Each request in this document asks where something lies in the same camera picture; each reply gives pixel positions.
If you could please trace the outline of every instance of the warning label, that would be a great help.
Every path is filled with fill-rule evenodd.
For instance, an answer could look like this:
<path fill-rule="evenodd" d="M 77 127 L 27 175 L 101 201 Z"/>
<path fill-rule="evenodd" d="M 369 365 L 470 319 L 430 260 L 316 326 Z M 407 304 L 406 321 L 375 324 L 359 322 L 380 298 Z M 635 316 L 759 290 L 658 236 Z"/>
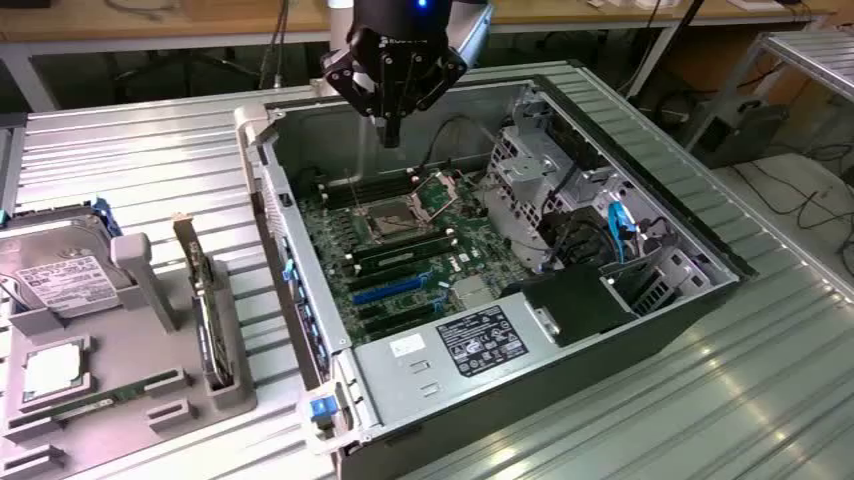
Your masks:
<path fill-rule="evenodd" d="M 15 272 L 32 292 L 57 313 L 116 296 L 104 269 L 93 256 L 40 265 Z"/>
<path fill-rule="evenodd" d="M 499 306 L 439 325 L 436 330 L 464 377 L 528 353 Z"/>

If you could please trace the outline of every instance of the circuit board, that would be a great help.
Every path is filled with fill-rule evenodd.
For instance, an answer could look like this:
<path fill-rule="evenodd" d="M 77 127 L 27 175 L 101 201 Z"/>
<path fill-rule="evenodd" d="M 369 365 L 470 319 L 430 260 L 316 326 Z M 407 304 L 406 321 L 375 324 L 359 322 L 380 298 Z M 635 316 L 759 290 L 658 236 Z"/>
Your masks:
<path fill-rule="evenodd" d="M 341 208 L 328 208 L 320 195 L 299 201 L 356 344 L 474 308 L 532 275 L 491 225 L 470 177 L 434 171 L 408 190 L 360 201 L 352 188 L 351 205 Z M 390 253 L 365 258 L 383 250 Z"/>

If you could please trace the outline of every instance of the sticker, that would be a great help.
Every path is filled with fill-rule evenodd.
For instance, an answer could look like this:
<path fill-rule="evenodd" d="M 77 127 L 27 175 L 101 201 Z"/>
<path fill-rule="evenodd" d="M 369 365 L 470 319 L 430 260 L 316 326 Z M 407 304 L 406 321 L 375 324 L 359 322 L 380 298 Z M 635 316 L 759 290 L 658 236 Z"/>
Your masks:
<path fill-rule="evenodd" d="M 498 305 L 436 327 L 456 370 L 474 377 L 528 353 Z"/>
<path fill-rule="evenodd" d="M 392 355 L 398 358 L 424 348 L 424 339 L 416 333 L 408 337 L 399 338 L 394 342 L 388 342 L 388 346 L 391 347 Z"/>
<path fill-rule="evenodd" d="M 55 312 L 116 297 L 116 289 L 93 256 L 25 268 L 15 274 Z"/>

